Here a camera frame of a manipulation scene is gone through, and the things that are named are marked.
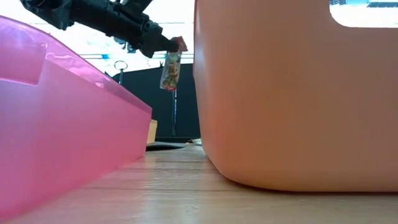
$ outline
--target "cardboard box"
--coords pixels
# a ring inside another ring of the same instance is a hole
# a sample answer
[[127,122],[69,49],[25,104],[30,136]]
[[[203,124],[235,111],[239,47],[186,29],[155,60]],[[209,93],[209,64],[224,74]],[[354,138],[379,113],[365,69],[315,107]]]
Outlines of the cardboard box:
[[147,144],[155,142],[156,129],[157,129],[157,121],[155,120],[150,121]]

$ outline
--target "red packet top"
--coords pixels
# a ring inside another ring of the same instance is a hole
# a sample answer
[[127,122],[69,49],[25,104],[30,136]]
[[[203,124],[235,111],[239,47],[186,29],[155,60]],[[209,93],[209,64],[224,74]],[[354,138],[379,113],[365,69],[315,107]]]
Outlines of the red packet top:
[[173,38],[171,38],[171,40],[174,40],[174,41],[176,41],[179,44],[179,46],[180,46],[179,51],[180,52],[187,52],[188,51],[187,44],[185,43],[184,39],[181,36],[180,37],[173,37]]

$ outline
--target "window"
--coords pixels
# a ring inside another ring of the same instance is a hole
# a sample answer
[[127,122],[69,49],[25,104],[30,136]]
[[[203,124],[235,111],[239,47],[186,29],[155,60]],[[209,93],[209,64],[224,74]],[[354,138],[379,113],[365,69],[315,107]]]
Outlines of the window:
[[346,27],[398,27],[398,0],[330,0],[333,18]]
[[[193,63],[193,11],[195,0],[153,0],[144,13],[163,27],[163,35],[168,38],[183,36],[188,52],[183,55],[182,63]],[[164,62],[165,52],[156,52],[152,59],[143,56],[139,51],[128,54],[123,45],[112,37],[81,24],[75,24],[66,31],[58,30],[25,10],[19,0],[10,0],[0,7],[0,15],[28,23],[54,36],[73,51],[111,76],[119,73],[114,68],[118,60],[125,61],[126,70],[142,70],[159,67]]]

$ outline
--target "metal pole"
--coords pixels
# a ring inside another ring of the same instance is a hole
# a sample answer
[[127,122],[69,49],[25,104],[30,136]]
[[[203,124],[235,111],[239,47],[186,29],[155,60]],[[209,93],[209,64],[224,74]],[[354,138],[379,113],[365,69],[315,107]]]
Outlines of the metal pole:
[[119,76],[119,84],[123,86],[123,70],[124,69],[120,69],[120,76]]
[[177,135],[177,90],[173,91],[172,135]]

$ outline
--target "white ceiling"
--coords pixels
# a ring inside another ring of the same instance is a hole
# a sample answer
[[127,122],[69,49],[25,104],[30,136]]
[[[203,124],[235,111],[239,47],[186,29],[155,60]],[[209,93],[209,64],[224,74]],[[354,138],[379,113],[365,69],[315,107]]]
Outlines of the white ceiling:
[[[166,37],[171,38],[180,35],[184,37],[190,51],[185,55],[189,59],[185,59],[183,63],[192,63],[193,61],[194,2],[195,0],[153,0],[144,11],[150,16],[150,19],[164,28],[163,34]],[[119,44],[115,43],[113,38],[81,24],[75,24],[66,31],[58,30],[25,10],[19,0],[10,0],[7,1],[7,4],[2,4],[0,15],[28,23],[48,32],[76,53],[82,55],[94,66],[110,75],[118,73],[113,68],[113,64],[117,60],[124,60],[129,65],[127,70],[157,67],[160,61],[164,61],[164,59],[156,59],[163,57],[163,52],[159,52],[154,59],[150,60],[139,52],[127,54]],[[102,59],[102,55],[108,55],[109,59]]]

